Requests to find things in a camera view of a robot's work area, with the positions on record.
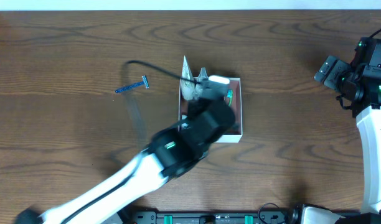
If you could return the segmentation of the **green and white toothbrush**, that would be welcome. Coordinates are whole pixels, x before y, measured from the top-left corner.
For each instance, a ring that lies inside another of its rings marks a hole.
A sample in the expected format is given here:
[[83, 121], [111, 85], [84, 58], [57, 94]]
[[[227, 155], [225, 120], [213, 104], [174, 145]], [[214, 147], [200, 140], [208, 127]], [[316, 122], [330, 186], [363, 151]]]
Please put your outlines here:
[[233, 90], [232, 89], [229, 89], [227, 91], [227, 96], [226, 96], [226, 99], [227, 99], [227, 102], [228, 102], [228, 105], [231, 106], [232, 105], [232, 98], [233, 98]]

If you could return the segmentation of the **clear pump soap bottle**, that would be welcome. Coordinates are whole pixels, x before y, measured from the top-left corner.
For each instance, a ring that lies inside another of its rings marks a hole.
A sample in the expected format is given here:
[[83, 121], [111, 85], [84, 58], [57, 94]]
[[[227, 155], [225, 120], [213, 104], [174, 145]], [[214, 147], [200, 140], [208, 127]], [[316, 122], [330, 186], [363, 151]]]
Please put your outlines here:
[[207, 71], [206, 71], [205, 67], [202, 67], [200, 69], [199, 76], [196, 78], [197, 84], [195, 85], [195, 88], [194, 88], [194, 99], [195, 100], [200, 98], [200, 96], [203, 92], [203, 89], [204, 89], [203, 82], [205, 82], [208, 79], [209, 79], [209, 77], [207, 75]]

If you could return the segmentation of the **white squeeze tube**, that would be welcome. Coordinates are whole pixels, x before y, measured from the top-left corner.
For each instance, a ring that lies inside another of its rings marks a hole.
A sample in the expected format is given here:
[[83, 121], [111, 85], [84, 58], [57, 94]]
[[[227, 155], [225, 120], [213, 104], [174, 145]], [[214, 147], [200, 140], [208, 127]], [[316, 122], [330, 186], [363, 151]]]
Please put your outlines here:
[[194, 77], [192, 76], [186, 56], [183, 59], [181, 77], [180, 89], [182, 97], [187, 101], [192, 100], [194, 98], [195, 83], [193, 82]]

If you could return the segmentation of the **blue disposable razor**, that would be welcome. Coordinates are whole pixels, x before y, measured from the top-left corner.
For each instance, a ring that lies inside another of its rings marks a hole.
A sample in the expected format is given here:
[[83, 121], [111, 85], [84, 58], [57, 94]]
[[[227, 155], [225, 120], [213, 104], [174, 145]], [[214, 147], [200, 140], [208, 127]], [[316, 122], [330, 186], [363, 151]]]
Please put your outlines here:
[[129, 91], [129, 90], [138, 88], [140, 86], [144, 86], [145, 89], [149, 89], [149, 82], [148, 82], [147, 76], [143, 75], [141, 78], [142, 78], [142, 80], [140, 82], [136, 82], [136, 83], [133, 83], [133, 84], [130, 84], [130, 85], [122, 86], [122, 87], [116, 89], [115, 93], [122, 93], [124, 91]]

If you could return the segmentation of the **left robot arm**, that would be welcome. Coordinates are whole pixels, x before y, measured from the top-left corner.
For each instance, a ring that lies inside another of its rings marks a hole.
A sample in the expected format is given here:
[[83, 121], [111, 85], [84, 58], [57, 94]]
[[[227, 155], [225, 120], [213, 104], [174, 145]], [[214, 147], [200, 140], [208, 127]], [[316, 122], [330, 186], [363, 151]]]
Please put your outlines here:
[[117, 173], [44, 213], [27, 208], [15, 223], [103, 223], [136, 199], [191, 170], [235, 120], [233, 109], [223, 99], [200, 99], [186, 119], [156, 133]]

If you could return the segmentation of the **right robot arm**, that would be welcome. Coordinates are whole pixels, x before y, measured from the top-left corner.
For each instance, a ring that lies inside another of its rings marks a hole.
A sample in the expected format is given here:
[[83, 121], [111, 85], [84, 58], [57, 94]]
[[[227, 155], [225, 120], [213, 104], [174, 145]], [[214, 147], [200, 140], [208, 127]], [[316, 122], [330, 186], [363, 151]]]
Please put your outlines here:
[[381, 56], [357, 53], [351, 63], [328, 56], [315, 80], [339, 92], [338, 101], [351, 102], [364, 163], [364, 197], [359, 213], [332, 212], [303, 204], [293, 210], [290, 223], [377, 223], [381, 224]]

